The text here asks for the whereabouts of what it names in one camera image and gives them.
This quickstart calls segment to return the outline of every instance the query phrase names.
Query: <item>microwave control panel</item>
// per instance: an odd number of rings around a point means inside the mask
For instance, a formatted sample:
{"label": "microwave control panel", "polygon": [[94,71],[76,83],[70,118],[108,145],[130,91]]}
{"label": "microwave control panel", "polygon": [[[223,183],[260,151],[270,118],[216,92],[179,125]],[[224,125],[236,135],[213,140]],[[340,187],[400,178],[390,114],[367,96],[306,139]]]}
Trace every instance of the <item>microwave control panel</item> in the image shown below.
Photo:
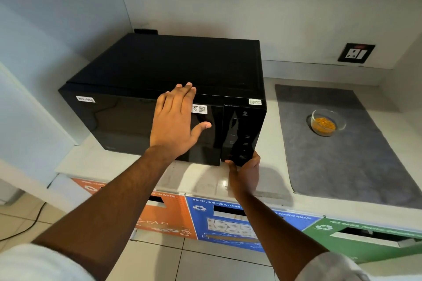
{"label": "microwave control panel", "polygon": [[243,166],[253,156],[266,110],[224,106],[221,160]]}

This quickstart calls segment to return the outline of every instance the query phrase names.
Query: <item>glass bowl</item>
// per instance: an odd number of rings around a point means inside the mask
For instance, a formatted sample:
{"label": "glass bowl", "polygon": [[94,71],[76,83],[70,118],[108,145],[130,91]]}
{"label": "glass bowl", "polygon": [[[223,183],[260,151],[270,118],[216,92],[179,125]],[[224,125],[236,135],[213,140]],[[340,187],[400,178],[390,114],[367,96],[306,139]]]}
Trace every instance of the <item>glass bowl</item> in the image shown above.
{"label": "glass bowl", "polygon": [[323,137],[330,137],[346,127],[345,119],[328,109],[317,109],[311,116],[312,130]]}

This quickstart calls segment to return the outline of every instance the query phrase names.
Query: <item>microwave oven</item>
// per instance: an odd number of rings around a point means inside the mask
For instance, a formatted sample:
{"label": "microwave oven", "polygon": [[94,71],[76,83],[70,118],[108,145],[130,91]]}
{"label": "microwave oven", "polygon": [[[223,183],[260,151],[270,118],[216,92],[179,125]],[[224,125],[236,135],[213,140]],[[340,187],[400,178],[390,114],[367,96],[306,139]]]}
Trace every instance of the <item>microwave oven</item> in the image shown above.
{"label": "microwave oven", "polygon": [[243,165],[266,115],[258,40],[128,33],[59,92],[104,149],[142,155],[156,99],[189,81],[197,88],[191,127],[212,127],[177,160]]}

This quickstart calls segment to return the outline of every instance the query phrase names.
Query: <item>forearm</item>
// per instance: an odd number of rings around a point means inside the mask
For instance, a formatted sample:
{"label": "forearm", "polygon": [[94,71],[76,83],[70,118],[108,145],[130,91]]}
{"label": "forearm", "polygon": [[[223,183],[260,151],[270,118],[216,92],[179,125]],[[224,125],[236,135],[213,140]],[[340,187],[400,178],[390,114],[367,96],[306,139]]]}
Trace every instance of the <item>forearm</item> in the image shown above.
{"label": "forearm", "polygon": [[126,246],[144,206],[172,162],[148,149],[122,174],[34,240],[105,280]]}
{"label": "forearm", "polygon": [[240,193],[236,198],[280,280],[294,281],[309,261],[327,251],[252,194]]}

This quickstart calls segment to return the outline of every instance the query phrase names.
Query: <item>microwave top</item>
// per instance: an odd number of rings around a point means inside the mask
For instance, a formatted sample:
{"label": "microwave top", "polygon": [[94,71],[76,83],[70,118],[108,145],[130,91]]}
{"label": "microwave top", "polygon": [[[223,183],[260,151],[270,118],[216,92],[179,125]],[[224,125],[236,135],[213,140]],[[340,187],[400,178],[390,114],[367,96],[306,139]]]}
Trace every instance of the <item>microwave top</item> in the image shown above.
{"label": "microwave top", "polygon": [[68,83],[265,100],[260,42],[128,33]]}

